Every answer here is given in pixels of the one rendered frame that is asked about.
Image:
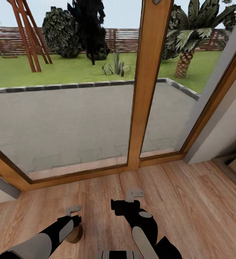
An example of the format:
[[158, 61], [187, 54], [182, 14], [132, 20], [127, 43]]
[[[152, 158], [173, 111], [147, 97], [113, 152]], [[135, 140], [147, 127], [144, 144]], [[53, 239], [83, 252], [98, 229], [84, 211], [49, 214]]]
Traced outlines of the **pillar candle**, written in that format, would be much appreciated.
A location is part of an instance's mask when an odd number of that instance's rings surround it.
[[83, 235], [83, 227], [81, 224], [73, 228], [72, 232], [65, 238], [65, 240], [71, 244], [78, 243]]

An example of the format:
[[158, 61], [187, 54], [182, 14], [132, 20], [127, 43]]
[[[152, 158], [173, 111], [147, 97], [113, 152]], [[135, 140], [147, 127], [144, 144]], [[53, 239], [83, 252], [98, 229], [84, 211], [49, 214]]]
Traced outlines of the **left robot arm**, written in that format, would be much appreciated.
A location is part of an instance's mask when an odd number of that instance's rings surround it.
[[36, 236], [8, 248], [0, 254], [0, 259], [48, 259], [73, 228], [81, 223], [82, 219], [79, 215], [71, 217], [72, 213], [79, 212], [81, 209], [80, 205], [65, 209], [64, 217], [58, 218], [57, 222]]

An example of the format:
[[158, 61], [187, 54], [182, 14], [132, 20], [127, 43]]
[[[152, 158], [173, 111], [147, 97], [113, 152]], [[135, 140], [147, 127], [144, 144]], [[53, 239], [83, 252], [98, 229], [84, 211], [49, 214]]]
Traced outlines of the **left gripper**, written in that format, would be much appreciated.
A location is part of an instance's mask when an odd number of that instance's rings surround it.
[[73, 217], [70, 217], [70, 219], [73, 220], [73, 225], [74, 225], [74, 228], [79, 226], [79, 224], [81, 223], [82, 219], [81, 217], [79, 217], [79, 215], [76, 215], [76, 216], [73, 216]]

